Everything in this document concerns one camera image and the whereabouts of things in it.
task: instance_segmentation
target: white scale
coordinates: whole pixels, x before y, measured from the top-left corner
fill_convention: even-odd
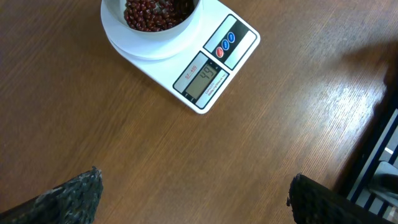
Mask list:
[[[104,1],[101,19],[113,47],[200,114],[209,111],[260,42],[256,30],[217,0],[199,1],[203,10],[193,13],[188,27],[161,41],[132,32]]]

